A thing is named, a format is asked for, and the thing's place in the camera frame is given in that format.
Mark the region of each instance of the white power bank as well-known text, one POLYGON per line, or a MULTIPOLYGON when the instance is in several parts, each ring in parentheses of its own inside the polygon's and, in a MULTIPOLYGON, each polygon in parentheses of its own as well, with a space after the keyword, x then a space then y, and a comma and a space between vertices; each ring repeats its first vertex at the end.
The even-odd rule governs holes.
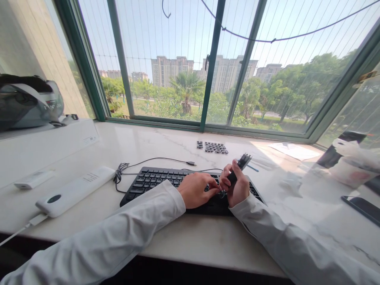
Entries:
POLYGON ((49 217, 58 217, 114 176, 115 170, 101 166, 41 198, 36 206, 49 217))
POLYGON ((21 190, 29 190, 36 188, 38 185, 44 183, 53 176, 53 171, 37 171, 29 176, 26 176, 18 180, 14 183, 14 185, 21 190))

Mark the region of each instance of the blue sky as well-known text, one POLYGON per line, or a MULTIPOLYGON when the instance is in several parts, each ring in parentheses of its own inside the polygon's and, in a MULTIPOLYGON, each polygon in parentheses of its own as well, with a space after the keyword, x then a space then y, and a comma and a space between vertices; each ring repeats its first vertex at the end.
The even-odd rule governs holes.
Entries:
MULTIPOLYGON (((217 0, 206 0, 216 13, 217 0)), ((337 21, 373 0, 268 0, 258 38, 272 40, 298 35, 337 21)), ((98 69, 119 70, 106 0, 79 0, 98 69)), ((258 0, 227 0, 223 26, 248 36, 258 0)), ((152 79, 151 58, 186 56, 194 69, 210 53, 214 19, 200 0, 116 0, 128 73, 143 71, 152 79)), ((258 67, 268 63, 299 64, 326 52, 342 57, 359 47, 380 16, 380 3, 326 30, 305 37, 255 43, 251 59, 258 67)), ((218 54, 236 58, 245 52, 247 40, 220 34, 218 54)))

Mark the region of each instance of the white jacket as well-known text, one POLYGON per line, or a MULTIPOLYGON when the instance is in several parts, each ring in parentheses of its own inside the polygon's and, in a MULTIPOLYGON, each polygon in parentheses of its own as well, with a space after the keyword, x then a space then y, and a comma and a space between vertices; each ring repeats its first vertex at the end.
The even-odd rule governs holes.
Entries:
MULTIPOLYGON (((231 211, 296 284, 380 282, 379 273, 284 224, 252 195, 231 211)), ((36 252, 0 285, 98 284, 119 272, 156 231, 184 212, 182 196, 166 180, 104 221, 36 252)))

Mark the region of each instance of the green window frame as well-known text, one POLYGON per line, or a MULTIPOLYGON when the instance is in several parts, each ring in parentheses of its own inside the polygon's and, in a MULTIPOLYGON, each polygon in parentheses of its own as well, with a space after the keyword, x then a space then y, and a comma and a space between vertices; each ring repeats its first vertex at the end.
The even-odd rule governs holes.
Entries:
MULTIPOLYGON (((124 49, 122 44, 122 35, 120 32, 116 3, 115 0, 107 0, 113 36, 115 39, 117 55, 119 58, 120 70, 125 87, 128 111, 130 114, 130 119, 112 118, 108 109, 101 78, 97 71, 95 57, 91 48, 78 0, 54 0, 54 3, 61 19, 62 26, 67 34, 73 55, 76 62, 78 63, 78 68, 83 77, 85 87, 89 93, 96 117, 101 122, 148 125, 187 131, 211 132, 314 144, 355 93, 355 89, 352 88, 352 85, 357 82, 358 78, 362 74, 372 71, 375 68, 376 64, 380 61, 379 19, 357 49, 355 58, 351 61, 350 64, 348 64, 335 88, 329 92, 324 101, 321 103, 321 106, 316 112, 316 115, 313 116, 312 120, 308 124, 308 128, 305 133, 289 133, 272 130, 234 127, 231 126, 232 117, 238 102, 241 87, 243 85, 249 59, 255 46, 255 41, 249 40, 246 46, 243 61, 241 63, 241 70, 236 83, 236 90, 232 98, 231 108, 226 124, 217 125, 206 123, 219 37, 222 30, 220 23, 223 20, 224 7, 226 3, 226 0, 218 0, 217 12, 215 15, 217 20, 215 20, 214 24, 213 42, 209 55, 209 68, 207 72, 201 121, 194 122, 169 118, 138 116, 135 115, 132 104, 132 95, 129 87, 127 66, 124 60, 124 49)), ((251 27, 250 38, 256 39, 266 4, 267 0, 259 0, 258 2, 255 17, 251 27)))

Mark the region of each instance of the keyboard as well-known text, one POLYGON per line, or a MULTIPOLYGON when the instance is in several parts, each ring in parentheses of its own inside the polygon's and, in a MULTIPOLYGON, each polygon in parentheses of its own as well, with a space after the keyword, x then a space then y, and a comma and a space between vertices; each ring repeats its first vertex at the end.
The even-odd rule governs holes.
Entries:
MULTIPOLYGON (((133 199, 144 195, 150 189, 156 187, 158 184, 164 180, 169 180, 169 182, 175 187, 181 184, 183 178, 190 173, 196 171, 189 170, 180 170, 180 169, 168 169, 168 168, 158 168, 158 167, 143 167, 141 168, 139 174, 136 176, 135 180, 129 187, 127 193, 124 195, 123 199, 120 202, 120 207, 124 206, 126 203, 132 201, 133 199)), ((210 174, 218 183, 220 179, 220 173, 214 172, 205 172, 210 174)), ((258 193, 257 189, 253 185, 252 181, 246 176, 249 180, 249 189, 251 193, 258 199, 260 202, 264 203, 264 200, 258 193)), ((206 204, 195 208, 187 209, 186 213, 189 214, 201 214, 201 215, 216 215, 216 216, 233 216, 231 211, 228 209, 228 200, 227 194, 223 191, 219 194, 212 197, 206 204)))

